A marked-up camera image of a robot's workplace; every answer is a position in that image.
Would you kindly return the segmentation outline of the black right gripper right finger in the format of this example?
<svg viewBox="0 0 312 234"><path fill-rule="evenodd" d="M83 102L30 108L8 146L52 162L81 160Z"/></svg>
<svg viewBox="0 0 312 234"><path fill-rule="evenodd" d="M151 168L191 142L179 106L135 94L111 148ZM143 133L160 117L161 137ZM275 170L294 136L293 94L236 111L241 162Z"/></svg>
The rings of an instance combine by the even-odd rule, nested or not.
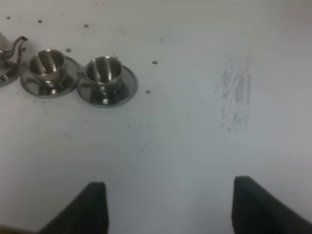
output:
<svg viewBox="0 0 312 234"><path fill-rule="evenodd" d="M235 234L310 234L312 223L276 199L249 176L234 179Z"/></svg>

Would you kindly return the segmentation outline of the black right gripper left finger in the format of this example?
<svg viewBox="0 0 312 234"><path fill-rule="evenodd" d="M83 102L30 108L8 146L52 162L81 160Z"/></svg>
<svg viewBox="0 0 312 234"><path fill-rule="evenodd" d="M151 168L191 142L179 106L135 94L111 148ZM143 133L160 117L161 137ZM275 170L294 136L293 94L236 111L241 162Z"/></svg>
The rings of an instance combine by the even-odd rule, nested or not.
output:
<svg viewBox="0 0 312 234"><path fill-rule="evenodd" d="M89 183L78 196L40 234L107 234L109 213L106 186Z"/></svg>

